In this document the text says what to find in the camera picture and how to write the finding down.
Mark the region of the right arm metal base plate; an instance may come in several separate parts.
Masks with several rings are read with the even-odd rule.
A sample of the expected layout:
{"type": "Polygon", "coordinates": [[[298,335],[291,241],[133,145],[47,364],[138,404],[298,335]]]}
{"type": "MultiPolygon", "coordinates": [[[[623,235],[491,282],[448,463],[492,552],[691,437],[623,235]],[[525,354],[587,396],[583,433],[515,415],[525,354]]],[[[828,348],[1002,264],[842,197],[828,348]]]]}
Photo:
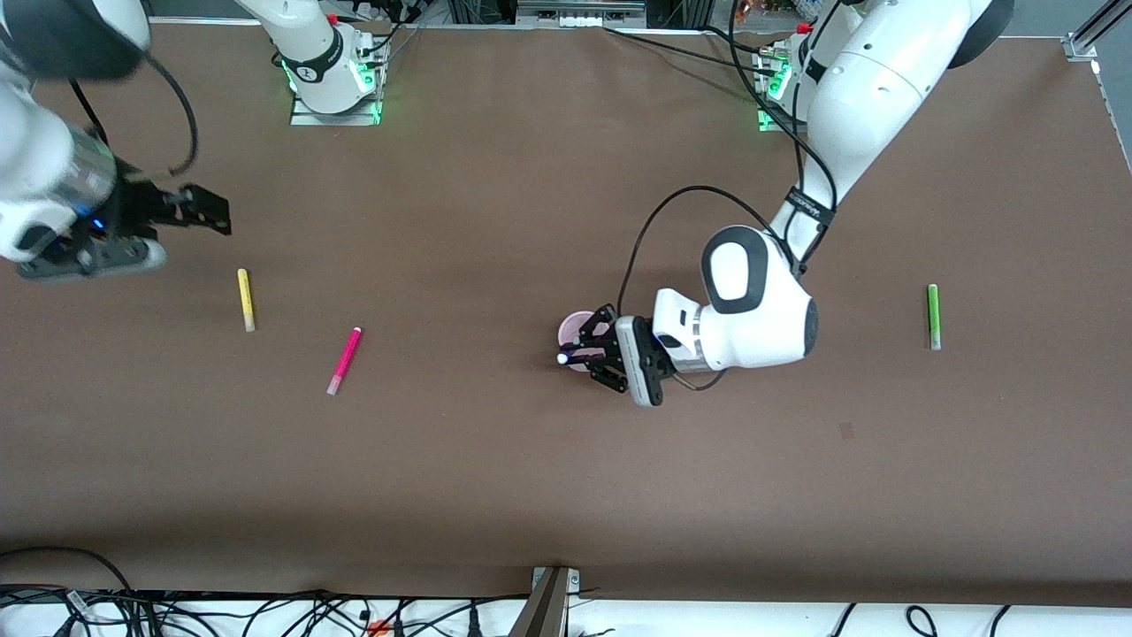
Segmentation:
{"type": "Polygon", "coordinates": [[[290,124],[367,127],[380,124],[389,44],[359,32],[334,64],[323,70],[283,62],[294,93],[290,124]]]}

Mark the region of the pink highlighter pen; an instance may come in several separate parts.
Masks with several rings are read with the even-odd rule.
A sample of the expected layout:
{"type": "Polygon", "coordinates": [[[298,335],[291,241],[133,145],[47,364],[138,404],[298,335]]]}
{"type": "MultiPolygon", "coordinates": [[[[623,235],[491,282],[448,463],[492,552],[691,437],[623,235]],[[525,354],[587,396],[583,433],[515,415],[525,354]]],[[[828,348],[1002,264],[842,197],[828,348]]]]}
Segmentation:
{"type": "Polygon", "coordinates": [[[348,343],[345,343],[342,354],[340,354],[337,364],[327,386],[326,393],[328,395],[337,395],[340,387],[342,387],[342,384],[345,380],[345,376],[348,376],[348,371],[350,371],[350,365],[352,364],[353,359],[355,359],[357,347],[360,346],[362,341],[363,328],[360,326],[353,327],[348,336],[348,343]]]}

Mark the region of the silver rack device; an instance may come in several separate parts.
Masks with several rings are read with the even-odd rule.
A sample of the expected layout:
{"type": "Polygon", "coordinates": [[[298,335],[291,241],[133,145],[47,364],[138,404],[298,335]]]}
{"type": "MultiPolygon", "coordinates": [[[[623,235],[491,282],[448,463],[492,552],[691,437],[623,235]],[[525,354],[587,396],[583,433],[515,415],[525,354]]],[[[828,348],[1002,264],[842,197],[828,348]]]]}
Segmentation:
{"type": "Polygon", "coordinates": [[[514,0],[513,12],[532,28],[648,28],[646,0],[514,0]]]}

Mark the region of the pink mesh pen holder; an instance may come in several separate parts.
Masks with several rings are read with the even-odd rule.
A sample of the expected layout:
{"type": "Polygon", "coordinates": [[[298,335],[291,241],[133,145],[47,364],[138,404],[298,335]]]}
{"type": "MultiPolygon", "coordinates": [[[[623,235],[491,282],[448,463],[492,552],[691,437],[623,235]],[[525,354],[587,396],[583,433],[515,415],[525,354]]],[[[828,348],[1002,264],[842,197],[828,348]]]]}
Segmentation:
{"type": "MultiPolygon", "coordinates": [[[[586,321],[589,321],[589,318],[591,318],[593,315],[594,311],[575,311],[575,313],[566,316],[566,318],[561,320],[561,325],[558,327],[557,332],[557,341],[559,343],[559,346],[561,346],[563,344],[571,344],[575,339],[577,339],[578,332],[581,332],[581,327],[586,321]]],[[[590,358],[599,354],[602,354],[601,348],[581,348],[578,351],[578,354],[573,356],[590,358]]],[[[571,370],[577,372],[588,372],[588,368],[584,364],[571,364],[568,367],[571,368],[571,370]]]]}

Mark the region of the aluminium frame rail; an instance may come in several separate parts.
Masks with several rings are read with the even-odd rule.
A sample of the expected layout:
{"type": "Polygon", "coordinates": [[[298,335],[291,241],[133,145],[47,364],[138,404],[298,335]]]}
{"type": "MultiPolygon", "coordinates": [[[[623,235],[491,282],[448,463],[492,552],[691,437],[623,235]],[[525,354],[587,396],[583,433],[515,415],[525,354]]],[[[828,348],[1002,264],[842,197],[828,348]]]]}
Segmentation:
{"type": "Polygon", "coordinates": [[[1132,0],[1103,0],[1060,44],[1067,60],[1090,64],[1132,172],[1132,0]]]}

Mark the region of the metal table support beam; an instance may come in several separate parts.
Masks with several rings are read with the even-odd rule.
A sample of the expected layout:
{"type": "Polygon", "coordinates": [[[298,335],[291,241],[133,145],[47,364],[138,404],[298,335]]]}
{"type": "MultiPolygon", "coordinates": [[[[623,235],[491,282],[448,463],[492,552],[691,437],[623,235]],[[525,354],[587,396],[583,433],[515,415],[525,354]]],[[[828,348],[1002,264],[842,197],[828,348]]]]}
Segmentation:
{"type": "Polygon", "coordinates": [[[544,575],[532,589],[507,637],[566,637],[569,631],[571,595],[566,594],[561,567],[544,575]]]}

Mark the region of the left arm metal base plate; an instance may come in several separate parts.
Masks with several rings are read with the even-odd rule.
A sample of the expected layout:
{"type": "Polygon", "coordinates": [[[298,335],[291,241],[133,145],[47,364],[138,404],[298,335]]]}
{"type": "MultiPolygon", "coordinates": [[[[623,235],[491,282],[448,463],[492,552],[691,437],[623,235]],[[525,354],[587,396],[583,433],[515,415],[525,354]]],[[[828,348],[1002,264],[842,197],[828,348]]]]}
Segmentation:
{"type": "Polygon", "coordinates": [[[800,87],[790,52],[784,48],[758,48],[751,54],[753,87],[764,103],[760,106],[758,124],[763,132],[804,134],[806,122],[796,118],[801,106],[800,87]]]}

